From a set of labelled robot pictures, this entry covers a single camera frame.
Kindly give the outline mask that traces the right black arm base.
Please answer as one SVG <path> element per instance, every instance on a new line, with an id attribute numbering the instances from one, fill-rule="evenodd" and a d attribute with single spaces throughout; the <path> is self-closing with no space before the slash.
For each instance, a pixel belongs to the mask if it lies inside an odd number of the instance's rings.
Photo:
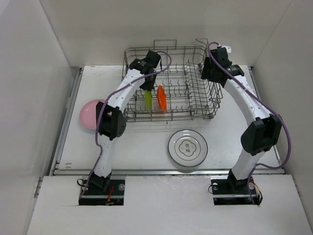
<path id="1" fill-rule="evenodd" d="M 262 203 L 263 195 L 259 187 L 251 180 L 233 189 L 226 178 L 211 178 L 208 191 L 213 195 L 215 206 L 257 205 Z"/>

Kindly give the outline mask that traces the white plate with grey pattern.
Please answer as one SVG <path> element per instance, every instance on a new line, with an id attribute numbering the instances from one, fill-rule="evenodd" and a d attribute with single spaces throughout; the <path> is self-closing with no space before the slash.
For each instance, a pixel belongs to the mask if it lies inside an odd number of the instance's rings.
<path id="1" fill-rule="evenodd" d="M 183 167 L 201 165 L 208 154 L 208 144 L 197 131 L 185 129 L 176 131 L 168 141 L 171 159 Z"/>

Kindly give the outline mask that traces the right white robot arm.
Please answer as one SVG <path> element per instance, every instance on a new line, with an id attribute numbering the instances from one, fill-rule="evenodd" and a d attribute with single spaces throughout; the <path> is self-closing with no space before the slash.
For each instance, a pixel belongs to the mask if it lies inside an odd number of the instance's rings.
<path id="1" fill-rule="evenodd" d="M 277 144 L 282 124 L 278 117 L 257 100 L 240 66 L 228 58 L 227 49 L 207 52 L 201 78 L 222 86 L 243 113 L 247 129 L 242 133 L 242 151 L 228 174 L 227 189 L 237 193 L 248 184 L 253 168 L 262 156 Z"/>

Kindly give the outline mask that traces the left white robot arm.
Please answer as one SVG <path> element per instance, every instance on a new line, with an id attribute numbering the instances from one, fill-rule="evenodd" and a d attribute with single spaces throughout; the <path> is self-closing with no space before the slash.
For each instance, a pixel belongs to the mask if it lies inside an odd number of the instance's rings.
<path id="1" fill-rule="evenodd" d="M 157 74 L 161 69 L 161 56 L 148 51 L 143 59 L 134 59 L 127 74 L 105 102 L 96 105 L 95 143 L 100 154 L 87 179 L 86 187 L 104 194 L 109 190 L 112 173 L 112 149 L 115 138 L 122 136 L 126 129 L 124 110 L 137 89 L 151 92 L 154 89 Z"/>

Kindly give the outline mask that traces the green plastic plate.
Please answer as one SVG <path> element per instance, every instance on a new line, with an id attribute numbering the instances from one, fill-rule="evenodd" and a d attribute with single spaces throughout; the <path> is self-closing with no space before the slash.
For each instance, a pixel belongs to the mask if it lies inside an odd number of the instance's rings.
<path id="1" fill-rule="evenodd" d="M 151 110 L 152 109 L 152 92 L 146 90 L 145 91 L 145 104 L 146 104 L 146 109 Z"/>

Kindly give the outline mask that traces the pink plastic plate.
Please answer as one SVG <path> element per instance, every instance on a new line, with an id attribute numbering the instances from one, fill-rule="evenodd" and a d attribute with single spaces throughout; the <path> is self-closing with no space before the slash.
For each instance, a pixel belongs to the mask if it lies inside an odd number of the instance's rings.
<path id="1" fill-rule="evenodd" d="M 105 103 L 105 99 L 94 99 L 86 103 L 80 111 L 81 124 L 90 130 L 96 130 L 96 105 L 98 102 Z"/>

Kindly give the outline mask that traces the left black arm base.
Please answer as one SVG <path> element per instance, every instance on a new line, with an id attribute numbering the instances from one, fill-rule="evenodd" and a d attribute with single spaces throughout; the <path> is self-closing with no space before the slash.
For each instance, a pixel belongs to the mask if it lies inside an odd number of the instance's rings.
<path id="1" fill-rule="evenodd" d="M 84 195 L 78 199 L 79 206 L 123 206 L 125 193 L 125 178 L 112 178 L 106 191 L 93 186 L 87 186 Z"/>

